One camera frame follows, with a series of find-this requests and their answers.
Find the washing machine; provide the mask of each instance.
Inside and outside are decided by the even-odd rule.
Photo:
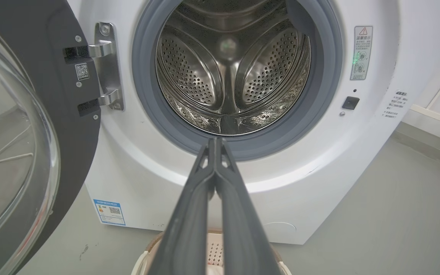
[[[0,273],[83,183],[101,223],[164,230],[214,136],[269,240],[302,245],[439,59],[427,0],[0,0]]]

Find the laundry basket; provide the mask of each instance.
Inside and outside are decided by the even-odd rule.
[[[154,240],[152,240],[145,251],[138,258],[131,275],[145,275],[148,273],[150,265],[154,260],[155,253],[159,248],[159,244],[162,240],[162,236],[164,232],[159,233]],[[209,265],[221,266],[223,267],[223,236],[222,231],[220,230],[209,230],[206,238],[206,242],[208,244],[206,250],[206,258]],[[288,267],[283,263],[281,256],[278,252],[271,247],[274,252],[274,256],[276,258],[276,262],[278,263],[279,268],[283,272],[284,275],[291,275]]]

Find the screw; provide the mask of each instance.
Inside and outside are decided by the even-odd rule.
[[[110,26],[108,24],[103,24],[101,25],[100,31],[104,36],[108,36],[110,35]]]

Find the qr code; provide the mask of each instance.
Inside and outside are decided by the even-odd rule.
[[[87,64],[76,64],[76,74],[78,80],[83,80],[89,78],[89,72],[87,71]]]
[[[112,214],[121,214],[120,213],[120,208],[115,208],[115,207],[110,207],[110,212]]]

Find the door hinge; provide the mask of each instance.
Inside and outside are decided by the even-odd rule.
[[[94,28],[94,45],[87,46],[98,73],[102,95],[99,105],[109,106],[113,110],[124,110],[115,27],[111,23],[98,22]]]

